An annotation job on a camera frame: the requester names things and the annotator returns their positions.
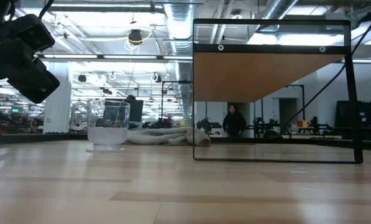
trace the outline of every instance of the white column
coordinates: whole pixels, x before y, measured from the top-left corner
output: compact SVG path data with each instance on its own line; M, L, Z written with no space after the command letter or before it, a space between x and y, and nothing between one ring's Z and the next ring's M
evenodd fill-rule
M60 86L46 99L43 133L67 133L72 84L68 63L49 63L48 70L60 81Z

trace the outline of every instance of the light wood table surface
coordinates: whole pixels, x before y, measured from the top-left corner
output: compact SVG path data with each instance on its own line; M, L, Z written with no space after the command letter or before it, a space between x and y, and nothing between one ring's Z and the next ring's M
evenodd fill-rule
M362 165L200 162L191 146L88 141L0 146L0 224L371 224L371 151ZM201 156L352 159L310 145L197 147Z

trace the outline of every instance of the black camera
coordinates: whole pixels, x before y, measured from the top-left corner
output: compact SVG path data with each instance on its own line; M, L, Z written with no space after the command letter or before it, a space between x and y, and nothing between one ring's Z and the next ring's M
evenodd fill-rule
M13 0L0 0L0 79L34 103L41 103L60 82L34 54L54 45L54 38L41 19L29 14L14 21L4 17L14 13Z

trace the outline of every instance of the white fabric pile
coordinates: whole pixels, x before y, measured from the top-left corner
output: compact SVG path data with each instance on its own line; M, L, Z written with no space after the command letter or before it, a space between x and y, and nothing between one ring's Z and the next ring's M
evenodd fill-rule
M164 128L129 130L127 141L136 144L168 144L180 145L187 142L192 144L192 128ZM195 144L202 146L210 142L207 134L195 129Z

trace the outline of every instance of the black jacket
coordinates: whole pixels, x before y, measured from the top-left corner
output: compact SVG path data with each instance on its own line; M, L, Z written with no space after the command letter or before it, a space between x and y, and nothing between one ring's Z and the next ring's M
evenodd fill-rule
M246 120L241 113L227 114L222 123L222 128L229 135L238 135L239 131L244 131L246 128Z

